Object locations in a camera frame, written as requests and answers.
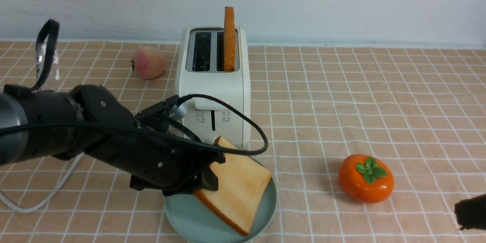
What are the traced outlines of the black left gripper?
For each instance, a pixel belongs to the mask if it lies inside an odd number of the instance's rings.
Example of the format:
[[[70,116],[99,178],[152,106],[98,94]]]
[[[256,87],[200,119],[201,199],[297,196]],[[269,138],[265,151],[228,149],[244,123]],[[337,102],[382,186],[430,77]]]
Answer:
[[[136,191],[159,189],[165,196],[217,191],[218,178],[209,165],[224,163],[224,153],[203,144],[178,122],[186,113],[186,98],[171,96],[137,115],[113,103],[87,103],[88,121],[109,125],[92,131],[85,154],[131,175]]]

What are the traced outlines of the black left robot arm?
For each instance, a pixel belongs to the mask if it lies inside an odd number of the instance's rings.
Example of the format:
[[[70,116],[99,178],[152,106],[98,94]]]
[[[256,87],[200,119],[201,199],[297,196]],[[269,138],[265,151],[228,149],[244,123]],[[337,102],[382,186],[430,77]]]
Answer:
[[[203,144],[174,120],[183,99],[172,96],[137,115],[108,89],[79,85],[64,92],[32,92],[6,85],[1,93],[1,165],[80,154],[131,175],[130,188],[165,196],[216,191],[212,163],[224,163],[219,148]]]

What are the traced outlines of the black right gripper tip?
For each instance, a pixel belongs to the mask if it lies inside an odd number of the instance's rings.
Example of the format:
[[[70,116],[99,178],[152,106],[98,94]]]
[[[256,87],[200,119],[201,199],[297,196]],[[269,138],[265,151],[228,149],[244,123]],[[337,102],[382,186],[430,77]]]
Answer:
[[[454,214],[459,230],[486,229],[486,195],[478,195],[457,202]]]

